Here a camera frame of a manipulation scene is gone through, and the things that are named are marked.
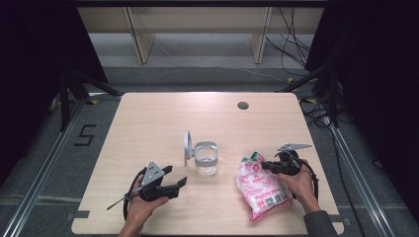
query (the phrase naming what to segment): hand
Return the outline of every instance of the hand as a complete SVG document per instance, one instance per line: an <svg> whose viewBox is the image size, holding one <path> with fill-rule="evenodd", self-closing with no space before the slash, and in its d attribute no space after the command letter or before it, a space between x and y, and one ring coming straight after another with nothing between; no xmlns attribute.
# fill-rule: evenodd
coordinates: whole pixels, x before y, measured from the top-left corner
<svg viewBox="0 0 419 237"><path fill-rule="evenodd" d="M136 180L134 189L141 184L142 175ZM166 203L168 197L160 197L154 201L145 201L139 196L131 197L126 215L126 224L120 232L120 236L136 236L144 227L145 221L151 216L153 210Z"/></svg>
<svg viewBox="0 0 419 237"><path fill-rule="evenodd" d="M314 196L311 172L305 165L301 166L301 170L295 176L278 174L277 178L287 183L291 192L296 195L296 199L301 202L306 214L320 210L317 199Z"/></svg>

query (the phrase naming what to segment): pink bag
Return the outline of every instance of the pink bag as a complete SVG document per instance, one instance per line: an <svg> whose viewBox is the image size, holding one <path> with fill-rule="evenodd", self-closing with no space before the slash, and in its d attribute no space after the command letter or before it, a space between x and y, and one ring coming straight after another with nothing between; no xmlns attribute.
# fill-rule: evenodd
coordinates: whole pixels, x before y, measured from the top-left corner
<svg viewBox="0 0 419 237"><path fill-rule="evenodd" d="M237 172L236 184L246 203L252 207L251 221L262 217L266 212L286 202L286 197L277 176L262 169L262 155L254 152L250 159L243 158Z"/></svg>

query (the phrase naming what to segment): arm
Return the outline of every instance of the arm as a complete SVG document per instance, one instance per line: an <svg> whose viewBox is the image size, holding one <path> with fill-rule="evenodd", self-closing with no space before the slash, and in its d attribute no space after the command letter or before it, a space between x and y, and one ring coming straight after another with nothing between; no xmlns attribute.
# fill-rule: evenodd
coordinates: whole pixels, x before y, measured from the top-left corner
<svg viewBox="0 0 419 237"><path fill-rule="evenodd" d="M304 222L309 236L337 236L329 215L326 211L321 210L318 205L313 193L311 173L305 165L302 165L301 170L295 176L278 174L277 177L280 181L287 183L291 192L296 195L296 199L304 207L306 214L304 216Z"/></svg>
<svg viewBox="0 0 419 237"><path fill-rule="evenodd" d="M141 180L142 176L138 178L134 188L140 186ZM139 196L131 197L126 224L120 232L120 237L136 236L142 230L145 221L151 216L153 210L168 200L168 197L161 197L154 201L145 201Z"/></svg>

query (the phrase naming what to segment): sleeve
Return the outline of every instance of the sleeve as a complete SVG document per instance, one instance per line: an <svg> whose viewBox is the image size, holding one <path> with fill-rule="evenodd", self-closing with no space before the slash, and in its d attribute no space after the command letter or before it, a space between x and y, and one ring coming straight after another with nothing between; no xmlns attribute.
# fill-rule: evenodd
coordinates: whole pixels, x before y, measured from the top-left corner
<svg viewBox="0 0 419 237"><path fill-rule="evenodd" d="M338 236L329 215L324 210L305 215L304 222L310 237Z"/></svg>

